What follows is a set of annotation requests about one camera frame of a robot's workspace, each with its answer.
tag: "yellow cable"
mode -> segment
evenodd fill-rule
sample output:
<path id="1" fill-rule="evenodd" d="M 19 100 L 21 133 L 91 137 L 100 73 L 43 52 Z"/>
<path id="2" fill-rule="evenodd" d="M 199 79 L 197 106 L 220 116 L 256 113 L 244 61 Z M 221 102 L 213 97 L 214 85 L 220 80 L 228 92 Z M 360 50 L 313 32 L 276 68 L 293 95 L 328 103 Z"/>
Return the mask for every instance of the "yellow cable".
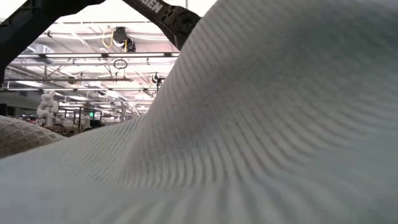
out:
<path id="1" fill-rule="evenodd" d="M 112 31 L 112 36 L 111 36 L 111 45 L 106 45 L 105 44 L 105 40 L 104 40 L 104 36 L 105 36 L 105 31 L 103 32 L 103 36 L 102 36 L 102 44 L 106 47 L 106 48 L 111 48 L 113 45 L 113 31 Z"/>

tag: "white humanoid robot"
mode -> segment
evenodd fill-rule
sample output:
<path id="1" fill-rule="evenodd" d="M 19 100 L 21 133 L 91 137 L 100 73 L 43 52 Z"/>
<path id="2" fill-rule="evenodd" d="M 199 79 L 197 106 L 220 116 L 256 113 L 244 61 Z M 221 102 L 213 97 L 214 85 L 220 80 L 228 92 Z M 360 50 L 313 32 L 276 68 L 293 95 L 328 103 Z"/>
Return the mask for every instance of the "white humanoid robot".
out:
<path id="1" fill-rule="evenodd" d="M 37 107 L 37 117 L 44 118 L 46 126 L 52 125 L 52 120 L 57 119 L 53 113 L 58 113 L 58 102 L 54 101 L 55 91 L 44 91 L 41 95 L 40 105 Z"/>

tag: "black robotic arm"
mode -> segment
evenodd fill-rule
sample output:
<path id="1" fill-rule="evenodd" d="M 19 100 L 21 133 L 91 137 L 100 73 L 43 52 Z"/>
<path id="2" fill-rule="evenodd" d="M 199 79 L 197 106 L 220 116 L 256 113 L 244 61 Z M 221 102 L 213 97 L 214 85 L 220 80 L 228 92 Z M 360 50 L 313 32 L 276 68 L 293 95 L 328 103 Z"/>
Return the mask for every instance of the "black robotic arm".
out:
<path id="1" fill-rule="evenodd" d="M 4 71 L 23 50 L 59 17 L 76 14 L 87 6 L 105 0 L 27 0 L 0 24 L 0 85 Z M 192 11 L 162 0 L 123 0 L 157 25 L 171 43 L 181 50 L 200 20 Z"/>

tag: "textured fabric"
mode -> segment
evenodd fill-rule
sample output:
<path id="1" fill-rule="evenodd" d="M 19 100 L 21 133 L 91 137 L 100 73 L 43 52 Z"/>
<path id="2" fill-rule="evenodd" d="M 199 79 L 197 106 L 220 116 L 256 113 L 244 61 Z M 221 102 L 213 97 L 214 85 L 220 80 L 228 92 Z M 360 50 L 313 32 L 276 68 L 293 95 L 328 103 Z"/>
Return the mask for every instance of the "textured fabric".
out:
<path id="1" fill-rule="evenodd" d="M 1 223 L 398 223 L 397 25 L 219 0 L 144 117 L 0 161 Z"/>
<path id="2" fill-rule="evenodd" d="M 65 138 L 40 126 L 0 116 L 0 158 L 62 139 Z"/>

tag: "ceiling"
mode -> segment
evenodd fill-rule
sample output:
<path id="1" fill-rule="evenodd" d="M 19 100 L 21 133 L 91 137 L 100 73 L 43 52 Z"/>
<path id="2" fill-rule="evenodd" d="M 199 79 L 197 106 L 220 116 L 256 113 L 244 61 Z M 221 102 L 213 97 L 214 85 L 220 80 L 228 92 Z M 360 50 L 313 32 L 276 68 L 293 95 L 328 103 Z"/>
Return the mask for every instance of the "ceiling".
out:
<path id="1" fill-rule="evenodd" d="M 12 14 L 24 0 L 2 1 L 0 7 L 0 21 Z M 165 2 L 177 6 L 187 7 L 189 10 L 203 16 L 216 0 L 166 0 Z M 133 8 L 129 7 L 122 0 L 107 0 L 102 4 L 89 6 L 78 14 L 61 17 L 51 25 L 37 40 L 35 44 L 43 44 L 51 48 L 56 54 L 82 54 L 82 53 L 113 53 L 123 52 L 123 49 L 112 43 L 111 33 L 115 27 L 126 27 L 127 34 L 133 38 L 136 43 L 137 52 L 178 52 L 178 50 L 167 40 L 161 30 L 149 22 L 144 16 L 140 15 Z M 166 78 L 173 68 L 176 57 L 148 57 L 148 58 L 122 58 L 128 63 L 127 68 L 118 70 L 113 66 L 117 58 L 81 58 L 77 62 L 87 63 L 89 65 L 73 65 L 71 59 L 56 58 L 57 63 L 68 66 L 53 66 L 45 63 L 37 63 L 31 59 L 17 59 L 10 64 L 12 69 L 21 69 L 24 72 L 19 73 L 27 75 L 27 78 L 116 78 L 118 73 L 119 81 L 98 82 L 98 88 L 154 88 L 152 82 L 154 74 Z M 120 80 L 122 77 L 128 78 L 129 82 Z M 84 88 L 83 82 L 69 84 L 67 82 L 48 82 L 45 85 L 57 85 L 62 88 Z M 12 87 L 20 87 L 21 83 L 11 83 Z M 156 96 L 156 91 L 120 91 L 124 100 L 129 100 L 131 105 L 135 102 L 145 101 L 150 103 Z M 120 99 L 108 95 L 98 94 L 96 92 L 88 93 L 74 92 L 73 95 L 86 96 L 91 101 L 118 101 Z M 59 101 L 76 101 L 72 98 L 60 97 Z"/>

